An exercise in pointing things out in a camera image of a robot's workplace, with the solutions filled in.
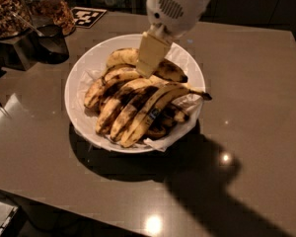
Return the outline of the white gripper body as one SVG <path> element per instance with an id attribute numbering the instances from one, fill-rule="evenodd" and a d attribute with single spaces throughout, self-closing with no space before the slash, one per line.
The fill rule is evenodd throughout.
<path id="1" fill-rule="evenodd" d="M 190 31 L 210 0 L 147 0 L 149 32 L 161 39 L 175 39 Z"/>

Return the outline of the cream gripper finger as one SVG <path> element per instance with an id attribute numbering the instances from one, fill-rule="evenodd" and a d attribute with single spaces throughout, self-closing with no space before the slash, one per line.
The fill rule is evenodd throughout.
<path id="1" fill-rule="evenodd" d="M 170 48 L 171 44 L 169 42 L 157 38 L 152 33 L 144 32 L 138 51 L 136 63 L 137 72 L 149 78 L 157 70 Z"/>

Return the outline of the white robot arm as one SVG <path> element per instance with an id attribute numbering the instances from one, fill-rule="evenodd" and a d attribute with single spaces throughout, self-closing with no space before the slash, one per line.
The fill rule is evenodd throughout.
<path id="1" fill-rule="evenodd" d="M 142 34 L 136 69 L 149 78 L 175 39 L 189 32 L 211 0 L 147 0 L 149 29 Z"/>

